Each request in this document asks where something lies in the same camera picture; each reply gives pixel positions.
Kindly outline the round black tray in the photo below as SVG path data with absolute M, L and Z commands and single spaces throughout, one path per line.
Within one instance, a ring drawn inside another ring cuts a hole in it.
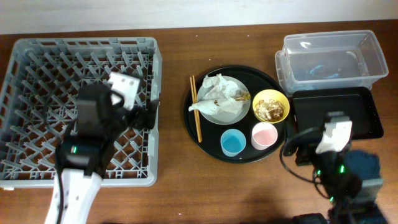
M 222 74 L 228 77 L 233 77 L 242 82 L 247 87 L 248 92 L 251 96 L 255 96 L 262 90 L 273 89 L 281 93 L 284 90 L 280 85 L 266 73 L 256 69 L 243 65 L 230 65 L 225 67 L 219 67 L 209 72 L 206 72 L 199 76 L 196 80 L 197 88 L 200 88 L 203 79 L 206 76 L 212 77 L 217 74 Z M 230 125 L 218 125 L 208 121 L 204 116 L 200 116 L 201 135 L 202 142 L 198 141 L 197 129 L 195 123 L 195 116 L 193 112 L 189 112 L 188 107 L 192 104 L 192 94 L 188 93 L 183 106 L 183 116 L 185 127 L 190 137 L 194 140 L 195 144 L 206 152 L 208 155 L 215 159 L 230 162 L 235 164 L 243 164 L 248 162 L 255 162 L 261 160 L 274 151 L 278 150 L 285 141 L 285 121 L 276 123 L 274 126 L 278 132 L 278 138 L 276 142 L 265 150 L 257 150 L 251 144 L 251 131 L 255 124 L 259 120 L 255 117 L 252 109 L 248 111 L 248 114 L 237 123 Z M 226 156 L 221 149 L 221 136 L 229 129 L 237 129 L 241 131 L 246 138 L 246 147 L 238 155 L 234 157 Z

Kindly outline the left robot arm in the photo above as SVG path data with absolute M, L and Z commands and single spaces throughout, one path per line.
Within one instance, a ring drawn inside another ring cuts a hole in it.
M 127 94 L 104 84 L 80 88 L 78 117 L 68 123 L 55 150 L 56 176 L 46 223 L 86 223 L 106 169 L 114 156 L 114 142 L 127 128 L 155 126 L 158 100 L 127 110 Z

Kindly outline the peanut shells and rice waste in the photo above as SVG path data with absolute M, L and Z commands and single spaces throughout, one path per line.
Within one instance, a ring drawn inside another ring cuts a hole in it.
M 284 106 L 276 100 L 259 100 L 254 106 L 255 114 L 264 121 L 276 122 L 282 119 Z

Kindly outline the blue cup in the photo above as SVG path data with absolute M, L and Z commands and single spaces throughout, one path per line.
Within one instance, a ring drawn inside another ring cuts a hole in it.
M 238 129 L 228 129 L 221 135 L 220 144 L 224 155 L 234 157 L 246 147 L 246 137 Z

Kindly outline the grey round plate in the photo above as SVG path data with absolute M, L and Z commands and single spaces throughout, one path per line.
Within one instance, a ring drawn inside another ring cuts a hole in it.
M 236 78 L 233 77 L 229 77 L 229 76 L 224 76 L 224 79 L 228 80 L 228 81 L 233 81 L 235 82 L 238 87 L 240 87 L 240 89 L 242 89 L 242 91 L 247 91 L 248 89 L 246 88 L 246 86 L 239 81 Z M 211 90 L 211 88 L 205 88 L 200 86 L 200 89 L 198 91 L 198 100 L 204 100 L 204 96 L 206 93 L 208 93 Z M 227 111 L 222 111 L 219 114 L 204 114 L 202 112 L 200 112 L 200 114 L 206 118 L 208 121 L 214 123 L 214 124 L 218 124 L 218 125 L 230 125 L 230 124 L 234 124 L 237 123 L 238 121 L 242 120 L 247 113 L 249 112 L 251 108 L 251 99 L 244 101 L 243 102 L 243 107 L 238 110 L 238 112 L 235 113 L 230 113 Z

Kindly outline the black rectangular bin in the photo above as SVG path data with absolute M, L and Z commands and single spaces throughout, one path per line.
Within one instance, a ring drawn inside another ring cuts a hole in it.
M 321 126 L 327 113 L 342 111 L 352 120 L 353 140 L 384 135 L 373 96 L 366 87 L 297 91 L 292 104 L 299 131 Z

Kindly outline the clear plastic bin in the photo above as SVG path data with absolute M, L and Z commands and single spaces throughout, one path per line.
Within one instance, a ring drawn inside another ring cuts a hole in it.
M 279 85 L 289 96 L 297 91 L 372 88 L 389 74 L 379 41 L 371 30 L 293 34 L 275 53 Z

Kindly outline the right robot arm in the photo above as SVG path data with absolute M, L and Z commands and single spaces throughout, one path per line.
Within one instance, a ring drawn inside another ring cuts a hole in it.
M 349 137 L 305 138 L 295 136 L 282 146 L 279 154 L 283 167 L 298 179 L 311 183 L 332 203 L 328 218 L 320 214 L 299 215 L 295 223 L 387 223 L 376 203 L 383 185 L 379 158 L 365 151 L 351 151 Z M 292 171 L 284 162 L 296 148 L 308 146 L 307 159 L 313 166 L 311 178 Z

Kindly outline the grey plastic dishwasher rack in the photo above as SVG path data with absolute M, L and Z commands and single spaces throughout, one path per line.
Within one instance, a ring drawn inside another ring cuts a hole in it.
M 78 90 L 123 73 L 140 79 L 144 112 L 114 142 L 103 187 L 148 187 L 157 180 L 162 56 L 152 37 L 20 39 L 1 86 L 1 187 L 53 186 L 55 148 L 77 117 Z

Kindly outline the pink cup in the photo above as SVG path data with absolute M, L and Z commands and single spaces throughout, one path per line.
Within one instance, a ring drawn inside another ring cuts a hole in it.
M 255 149 L 260 151 L 272 146 L 277 138 L 277 129 L 270 123 L 257 123 L 251 131 L 251 144 Z

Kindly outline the yellow bowl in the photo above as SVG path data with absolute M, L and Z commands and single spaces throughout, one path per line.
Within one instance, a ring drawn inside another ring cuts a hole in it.
M 254 112 L 254 106 L 255 106 L 255 104 L 256 104 L 259 100 L 269 101 L 270 99 L 279 101 L 279 102 L 284 106 L 284 114 L 283 114 L 282 119 L 279 120 L 279 121 L 276 121 L 276 122 L 264 121 L 264 120 L 262 120 L 261 118 L 259 118 L 259 117 L 255 114 L 255 112 Z M 275 123 L 279 123 L 279 122 L 283 121 L 283 120 L 289 115 L 289 112 L 290 112 L 290 104 L 289 104 L 289 101 L 288 101 L 287 97 L 286 97 L 283 93 L 281 93 L 281 92 L 279 92 L 279 91 L 277 91 L 277 90 L 267 89 L 267 90 L 262 90 L 262 91 L 260 91 L 260 92 L 254 97 L 254 99 L 253 99 L 253 101 L 252 101 L 252 109 L 253 109 L 253 112 L 254 112 L 255 117 L 256 117 L 259 121 L 267 122 L 267 123 L 271 123 L 271 124 L 275 124 Z

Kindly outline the white tissue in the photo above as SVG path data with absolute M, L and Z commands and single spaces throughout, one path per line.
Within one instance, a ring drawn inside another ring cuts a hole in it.
M 233 81 L 224 79 L 222 74 L 213 77 L 206 75 L 202 87 L 211 88 L 205 94 L 204 100 L 193 103 L 188 110 L 198 110 L 204 114 L 219 114 L 222 111 L 237 113 L 243 107 L 243 102 L 251 99 L 249 92 L 242 91 Z

